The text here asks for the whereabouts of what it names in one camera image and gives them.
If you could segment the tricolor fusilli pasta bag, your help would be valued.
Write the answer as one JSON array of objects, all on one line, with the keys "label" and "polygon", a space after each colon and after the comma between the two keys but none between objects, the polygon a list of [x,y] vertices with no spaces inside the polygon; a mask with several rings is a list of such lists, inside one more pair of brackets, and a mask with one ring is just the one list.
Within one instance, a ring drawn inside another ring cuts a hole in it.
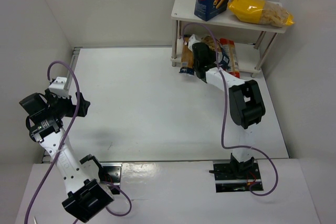
[{"label": "tricolor fusilli pasta bag", "polygon": [[216,42],[214,42],[213,38],[208,35],[203,37],[201,42],[205,43],[209,47],[208,57],[210,58],[210,62],[216,65],[218,61],[219,66],[224,70],[227,70],[230,59],[228,53],[225,51],[225,48],[220,43],[220,41],[217,39]]}]

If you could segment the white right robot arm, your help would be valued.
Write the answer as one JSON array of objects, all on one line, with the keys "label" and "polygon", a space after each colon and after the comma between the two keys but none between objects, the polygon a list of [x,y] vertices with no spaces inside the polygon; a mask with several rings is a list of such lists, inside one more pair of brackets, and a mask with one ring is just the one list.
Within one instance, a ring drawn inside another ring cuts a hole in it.
[{"label": "white right robot arm", "polygon": [[197,77],[224,91],[223,123],[230,116],[238,126],[238,143],[235,146],[222,145],[232,151],[229,172],[242,178],[253,169],[255,128],[266,113],[259,85],[255,80],[245,81],[233,73],[235,50],[231,42],[224,45],[218,42],[213,47],[195,42],[191,48]]}]

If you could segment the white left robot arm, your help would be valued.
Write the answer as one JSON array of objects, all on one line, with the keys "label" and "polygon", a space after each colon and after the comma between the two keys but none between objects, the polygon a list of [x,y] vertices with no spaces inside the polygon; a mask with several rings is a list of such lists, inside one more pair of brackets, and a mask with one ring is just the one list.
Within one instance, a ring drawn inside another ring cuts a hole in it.
[{"label": "white left robot arm", "polygon": [[86,223],[114,198],[109,187],[99,178],[102,167],[90,166],[89,161],[94,159],[92,155],[77,159],[63,128],[63,117],[87,115],[90,102],[83,98],[82,93],[76,96],[79,104],[74,105],[70,96],[62,98],[47,89],[45,94],[33,93],[19,104],[28,113],[26,127],[30,138],[49,153],[62,176],[67,194],[62,206],[66,212]]}]

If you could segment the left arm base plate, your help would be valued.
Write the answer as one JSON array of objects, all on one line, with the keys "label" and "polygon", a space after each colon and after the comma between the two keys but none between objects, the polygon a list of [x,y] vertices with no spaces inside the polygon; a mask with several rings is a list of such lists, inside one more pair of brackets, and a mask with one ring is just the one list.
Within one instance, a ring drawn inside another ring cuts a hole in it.
[{"label": "left arm base plate", "polygon": [[117,163],[102,164],[98,176],[102,182],[109,182],[120,188],[122,165]]}]

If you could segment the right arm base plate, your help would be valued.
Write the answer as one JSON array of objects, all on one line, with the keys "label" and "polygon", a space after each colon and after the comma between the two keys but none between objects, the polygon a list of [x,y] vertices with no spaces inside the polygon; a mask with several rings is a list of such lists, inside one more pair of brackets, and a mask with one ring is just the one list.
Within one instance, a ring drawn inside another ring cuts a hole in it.
[{"label": "right arm base plate", "polygon": [[214,162],[209,173],[214,175],[217,193],[249,191],[251,185],[253,191],[263,191],[257,162],[253,163],[252,168],[239,175],[234,174],[229,161]]}]

